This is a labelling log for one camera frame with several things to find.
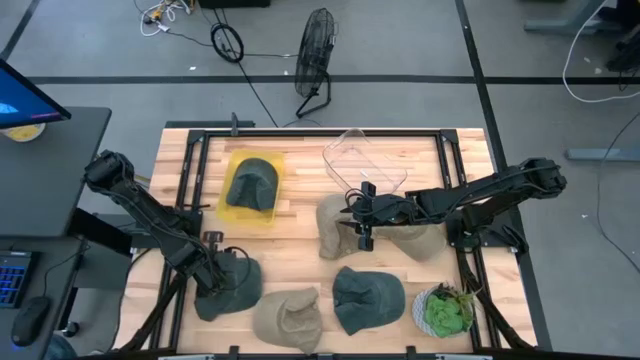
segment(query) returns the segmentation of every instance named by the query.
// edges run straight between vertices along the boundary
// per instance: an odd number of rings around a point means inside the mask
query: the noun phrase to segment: hat
[[[313,353],[322,335],[315,288],[277,291],[262,297],[253,313],[253,331],[269,344]]]
[[[343,267],[333,282],[333,305],[349,335],[390,324],[404,313],[405,295],[397,277]]]
[[[278,173],[263,159],[250,158],[238,165],[227,193],[227,204],[262,211],[273,209]]]
[[[205,321],[213,321],[220,314],[249,309],[262,296],[262,271],[257,261],[251,258],[236,259],[233,253],[220,252],[216,254],[216,262],[228,280],[224,288],[233,290],[222,290],[215,295],[204,296],[200,289],[197,290],[194,305],[198,317]],[[245,276],[246,280],[237,286]]]
[[[416,261],[434,257],[447,245],[447,239],[438,225],[374,227],[373,234],[389,238]]]
[[[333,194],[322,199],[316,208],[321,258],[335,260],[360,251],[358,234],[340,224],[340,221],[352,220],[351,214],[340,213],[346,206],[344,195]]]

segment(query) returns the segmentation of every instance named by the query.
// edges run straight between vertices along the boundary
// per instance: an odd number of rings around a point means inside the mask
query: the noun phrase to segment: fan grille
[[[331,13],[325,8],[312,12],[302,35],[296,63],[295,85],[298,94],[307,97],[317,93],[329,66],[334,36]]]

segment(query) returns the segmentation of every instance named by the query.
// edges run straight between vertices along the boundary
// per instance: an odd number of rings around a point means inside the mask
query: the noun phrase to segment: gray bucket hat
[[[345,266],[333,282],[333,305],[340,324],[353,335],[398,320],[404,313],[404,287],[391,274]]]
[[[246,159],[238,165],[227,204],[262,211],[273,209],[278,191],[278,173],[268,162],[258,158]]]
[[[230,314],[253,307],[262,296],[262,271],[260,264],[254,259],[236,259],[231,253],[216,254],[218,265],[228,276],[225,287],[233,290],[220,291],[216,295],[201,296],[197,291],[194,302],[198,317],[205,321],[213,321],[220,314]],[[236,284],[249,275],[237,288]]]

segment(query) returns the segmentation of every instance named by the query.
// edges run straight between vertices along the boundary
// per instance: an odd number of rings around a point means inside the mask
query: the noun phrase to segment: black desk
[[[111,110],[68,108],[71,120],[47,124],[35,140],[0,136],[0,236],[63,236],[98,151]]]
[[[32,142],[15,143],[0,136],[0,249],[13,245],[15,250],[39,253],[23,302],[42,295],[45,272],[80,251],[83,243],[66,234],[84,187],[84,167],[98,150],[111,110],[68,110],[71,120],[48,124]],[[78,261],[79,257],[49,273],[46,295],[51,308],[30,346],[18,348],[11,342],[18,309],[0,309],[3,360],[42,357],[67,305]]]

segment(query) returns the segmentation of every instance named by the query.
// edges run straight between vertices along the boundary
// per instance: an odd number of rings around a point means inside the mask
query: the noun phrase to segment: beige bucket hat
[[[254,309],[254,333],[266,343],[313,353],[322,336],[317,299],[315,288],[278,291],[263,296]]]
[[[447,246],[447,239],[439,225],[375,227],[373,235],[389,238],[416,261],[429,260]]]
[[[336,260],[360,251],[358,234],[340,221],[352,221],[351,214],[341,214],[346,208],[344,195],[333,194],[320,201],[316,208],[316,221],[320,232],[320,257]]]

